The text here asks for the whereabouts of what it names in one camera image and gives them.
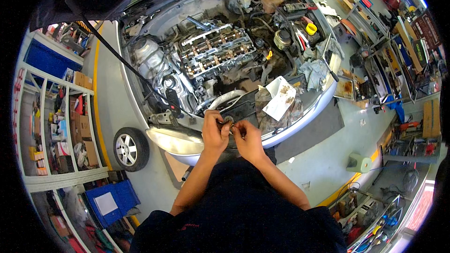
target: tire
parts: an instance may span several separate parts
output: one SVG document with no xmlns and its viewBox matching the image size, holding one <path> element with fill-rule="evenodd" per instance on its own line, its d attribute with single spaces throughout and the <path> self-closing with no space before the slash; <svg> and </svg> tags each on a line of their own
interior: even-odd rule
<svg viewBox="0 0 450 253">
<path fill-rule="evenodd" d="M 125 171 L 139 171 L 149 161 L 149 142 L 139 129 L 132 127 L 119 129 L 114 137 L 113 148 L 117 163 Z"/>
</svg>

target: dark shirt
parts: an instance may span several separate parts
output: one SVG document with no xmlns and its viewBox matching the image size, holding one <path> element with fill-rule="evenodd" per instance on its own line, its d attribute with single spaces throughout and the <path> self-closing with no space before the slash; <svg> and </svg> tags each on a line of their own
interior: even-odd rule
<svg viewBox="0 0 450 253">
<path fill-rule="evenodd" d="M 346 252 L 346 244 L 326 207 L 291 204 L 241 158 L 217 164 L 189 210 L 153 211 L 130 252 Z"/>
</svg>

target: hood prop rod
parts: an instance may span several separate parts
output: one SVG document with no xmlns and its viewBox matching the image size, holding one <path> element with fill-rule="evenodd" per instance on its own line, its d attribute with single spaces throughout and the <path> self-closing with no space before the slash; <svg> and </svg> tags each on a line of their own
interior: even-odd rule
<svg viewBox="0 0 450 253">
<path fill-rule="evenodd" d="M 158 97 L 160 97 L 161 99 L 165 100 L 167 103 L 171 104 L 172 106 L 180 109 L 182 112 L 184 112 L 186 115 L 188 115 L 190 118 L 194 118 L 190 113 L 188 113 L 187 111 L 183 110 L 182 108 L 180 108 L 177 104 L 173 103 L 172 101 L 169 101 L 166 97 L 164 97 L 162 94 L 156 92 L 153 89 L 152 84 L 150 83 L 150 81 L 148 79 L 146 79 L 144 76 L 142 76 L 139 71 L 137 71 L 135 68 L 133 68 L 132 65 L 130 65 L 127 60 L 125 60 L 119 53 L 117 53 L 117 51 L 103 38 L 103 36 L 101 36 L 98 31 L 90 24 L 90 22 L 86 19 L 86 17 L 83 15 L 81 9 L 76 5 L 76 3 L 73 0 L 64 0 L 65 3 L 67 4 L 67 6 L 70 8 L 70 10 L 76 14 L 81 16 L 83 23 L 85 23 L 85 25 L 89 28 L 90 31 L 92 31 L 92 33 L 94 34 L 95 37 L 97 37 L 104 46 L 106 46 L 106 48 L 108 48 L 108 50 L 114 55 L 116 56 L 117 59 L 119 59 L 124 66 L 126 66 L 129 70 L 131 70 L 136 76 L 139 77 L 140 80 L 142 80 L 143 82 L 145 82 L 148 87 L 150 88 L 150 90 L 152 91 L 152 93 L 154 95 L 157 95 Z"/>
</svg>

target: headlight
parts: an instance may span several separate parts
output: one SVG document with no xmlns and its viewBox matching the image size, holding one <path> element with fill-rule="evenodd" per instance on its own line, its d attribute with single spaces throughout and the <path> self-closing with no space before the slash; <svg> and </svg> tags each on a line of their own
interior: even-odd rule
<svg viewBox="0 0 450 253">
<path fill-rule="evenodd" d="M 156 127 L 150 127 L 145 132 L 155 144 L 171 154 L 199 154 L 205 148 L 203 139 L 188 136 L 181 132 Z"/>
</svg>

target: hand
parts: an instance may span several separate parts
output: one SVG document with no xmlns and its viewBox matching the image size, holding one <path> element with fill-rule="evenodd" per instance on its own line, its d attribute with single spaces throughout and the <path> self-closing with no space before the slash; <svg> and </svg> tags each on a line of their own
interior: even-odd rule
<svg viewBox="0 0 450 253">
<path fill-rule="evenodd" d="M 251 164 L 257 166 L 261 162 L 270 162 L 264 153 L 261 142 L 261 131 L 247 120 L 237 122 L 231 129 L 239 154 Z"/>
<path fill-rule="evenodd" d="M 205 111 L 202 136 L 203 142 L 205 143 L 204 151 L 216 155 L 219 158 L 228 145 L 230 125 L 224 125 L 222 130 L 219 130 L 216 120 L 220 122 L 224 121 L 218 110 Z"/>
</svg>

